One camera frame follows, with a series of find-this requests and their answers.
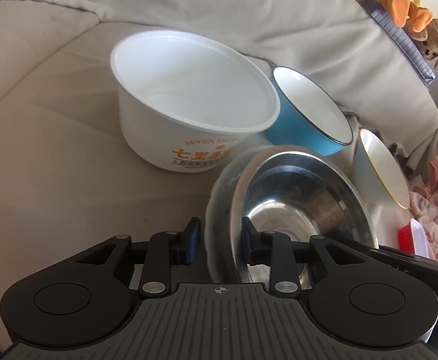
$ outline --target bowl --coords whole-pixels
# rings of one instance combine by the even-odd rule
[[[323,156],[298,146],[272,146],[256,153],[244,168],[232,165],[230,169],[214,186],[207,208],[216,212],[206,218],[206,228],[212,230],[215,242],[211,258],[211,245],[206,243],[214,281],[268,281],[268,267],[248,266],[244,261],[240,238],[244,216],[258,231],[284,232],[296,241],[308,242],[313,234],[339,230],[353,240],[378,247],[359,194]],[[227,194],[214,199],[227,182]],[[305,271],[300,280],[301,284],[307,280]]]
[[[146,31],[111,54],[122,134],[146,161],[201,172],[279,115],[265,74],[231,48],[179,31]]]
[[[399,164],[382,141],[365,128],[357,137],[352,181],[367,202],[409,208],[409,188]]]
[[[277,121],[265,132],[274,145],[299,145],[328,156],[352,143],[349,122],[321,87],[282,66],[272,71],[271,81],[281,105]]]

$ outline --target shiny metal bowl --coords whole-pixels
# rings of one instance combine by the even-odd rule
[[[340,230],[358,242],[378,246],[372,221],[352,183],[328,159],[298,146],[272,146],[253,157],[237,181],[224,227],[217,234],[223,280],[266,282],[268,267],[251,267],[244,261],[243,216],[258,231],[281,231],[296,241]],[[306,281],[304,271],[301,283]]]

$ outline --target blue bowl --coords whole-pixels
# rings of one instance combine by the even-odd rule
[[[279,94],[280,114],[265,135],[274,145],[299,145],[332,155],[352,143],[349,122],[321,87],[282,66],[272,71],[271,81]]]

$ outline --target white bowl rim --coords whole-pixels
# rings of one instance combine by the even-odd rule
[[[251,126],[251,127],[221,127],[221,126],[215,126],[210,125],[208,123],[202,123],[198,122],[192,119],[188,119],[186,117],[173,114],[173,113],[166,113],[162,112],[160,110],[157,110],[150,105],[144,103],[140,99],[138,99],[132,91],[132,89],[126,84],[126,82],[122,79],[120,76],[117,67],[116,67],[116,56],[118,52],[121,50],[122,47],[124,47],[125,44],[131,42],[132,39],[136,38],[139,39],[143,38],[143,40],[150,39],[154,36],[162,36],[162,37],[188,37],[189,39],[194,39],[198,41],[201,45],[210,45],[213,47],[216,47],[220,49],[221,52],[223,52],[226,56],[233,59],[234,61],[240,63],[242,67],[249,69],[252,73],[255,73],[257,82],[263,86],[265,90],[270,91],[271,93],[271,105],[272,103],[275,103],[275,110],[273,114],[265,120],[263,123]],[[110,66],[112,69],[112,72],[116,78],[116,80],[119,82],[119,84],[124,88],[124,90],[127,91],[135,100],[140,102],[144,107],[148,108],[152,112],[155,112],[156,114],[172,121],[175,123],[179,123],[181,125],[194,128],[195,130],[210,132],[210,133],[216,133],[216,134],[253,134],[256,132],[261,132],[266,129],[268,129],[271,125],[274,124],[274,122],[277,120],[277,117],[279,116],[280,112],[280,101],[279,101],[279,95],[277,94],[276,89],[272,85],[269,78],[260,70],[253,62],[249,61],[245,56],[243,56],[238,51],[230,48],[229,46],[226,46],[225,44],[221,42],[217,42],[215,40],[206,38],[205,36],[196,35],[194,33],[185,32],[185,31],[177,31],[177,30],[150,30],[150,31],[142,31],[137,32],[132,35],[129,35],[125,37],[124,39],[120,40],[115,47],[112,49],[112,52],[110,53]]]
[[[278,82],[276,81],[276,78],[275,78],[275,76],[274,76],[274,71],[277,69],[277,68],[286,68],[286,69],[289,69],[290,71],[294,71],[295,73],[299,73],[301,76],[303,76],[303,77],[305,77],[307,80],[309,80],[311,83],[313,83],[315,86],[317,86],[322,92],[324,92],[326,95],[327,95],[327,97],[331,100],[331,102],[332,102],[332,104],[333,105],[335,105],[338,109],[339,109],[339,111],[340,111],[340,113],[342,114],[342,116],[344,117],[344,121],[347,123],[347,125],[349,126],[349,129],[350,129],[350,141],[349,142],[341,142],[340,140],[338,140],[338,139],[336,139],[336,138],[334,138],[334,137],[331,137],[329,134],[327,134],[325,131],[323,131],[320,127],[318,127],[315,123],[313,123],[307,116],[305,116],[294,104],[292,104],[292,102],[289,100],[289,98],[288,98],[288,96],[282,91],[282,89],[281,89],[281,87],[280,87],[280,85],[278,84]],[[337,105],[337,103],[333,100],[333,98],[332,97],[330,97],[330,95],[324,90],[324,89],[322,89],[322,87],[320,86],[320,85],[318,85],[314,80],[312,80],[312,79],[310,79],[309,77],[307,77],[306,75],[304,75],[304,74],[302,74],[301,72],[299,72],[299,71],[297,71],[297,70],[295,70],[295,69],[292,69],[291,67],[288,67],[288,66],[282,66],[282,65],[278,65],[278,66],[276,66],[276,67],[274,67],[274,69],[272,69],[272,73],[271,73],[271,80],[273,80],[273,82],[274,83],[276,83],[276,89],[278,90],[278,91],[280,91],[280,93],[282,94],[282,96],[284,97],[284,99],[286,99],[288,102],[289,102],[289,104],[297,111],[297,112],[299,112],[301,115],[302,115],[302,117],[305,119],[305,120],[307,120],[307,123],[309,123],[311,126],[313,126],[318,132],[320,132],[322,135],[325,135],[328,139],[330,139],[331,141],[333,141],[333,142],[335,142],[335,143],[337,143],[337,144],[339,144],[339,145],[342,145],[342,146],[349,146],[351,143],[352,143],[352,141],[354,140],[354,132],[352,132],[352,127],[350,127],[350,123],[348,122],[348,120],[347,120],[347,118],[345,117],[345,115],[344,115],[344,113],[342,112],[342,110],[340,109],[340,107]]]
[[[387,186],[385,185],[384,181],[383,181],[382,178],[380,177],[379,172],[378,172],[377,169],[375,168],[374,163],[372,162],[371,158],[369,157],[369,154],[367,153],[367,150],[366,150],[366,148],[365,148],[365,146],[364,146],[364,141],[362,140],[362,132],[364,132],[364,131],[367,131],[367,132],[371,133],[373,136],[375,136],[375,137],[379,140],[379,142],[380,142],[380,143],[381,143],[386,149],[387,149],[387,146],[385,146],[384,142],[382,142],[382,141],[379,139],[379,137],[377,137],[377,135],[375,135],[375,134],[374,134],[373,132],[371,132],[370,130],[367,130],[366,128],[361,128],[361,129],[359,130],[359,141],[360,141],[360,144],[361,144],[362,147],[364,148],[364,152],[365,152],[365,154],[366,154],[366,158],[367,158],[367,160],[369,161],[369,164],[371,165],[372,169],[374,170],[374,172],[375,172],[377,178],[379,179],[380,183],[382,184],[382,186],[384,187],[384,189],[386,190],[386,192],[388,193],[388,195],[394,200],[394,202],[396,202],[396,203],[400,206],[400,208],[408,209],[408,208],[410,207],[410,199],[409,199],[409,204],[401,204],[401,203],[397,200],[397,198],[392,194],[392,192],[389,191],[389,189],[388,189]],[[389,149],[387,149],[387,152],[389,153],[389,155],[392,157],[392,159],[393,159],[394,162],[395,162],[395,158],[394,158],[394,156],[392,155],[392,153],[389,151]],[[395,164],[397,165],[398,171],[402,173],[402,171],[401,171],[399,165],[397,164],[397,162],[395,162]],[[405,185],[405,187],[407,188],[407,190],[409,190],[409,188],[407,187],[407,183],[405,182],[405,179],[404,179],[404,185]]]

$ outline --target white plastic bowl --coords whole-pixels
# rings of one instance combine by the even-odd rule
[[[238,52],[202,36],[138,33],[116,45],[110,63],[127,143],[164,169],[213,168],[279,115],[266,75]]]
[[[352,168],[352,182],[362,199],[392,208],[409,208],[409,188],[402,170],[389,149],[365,128],[357,137]]]

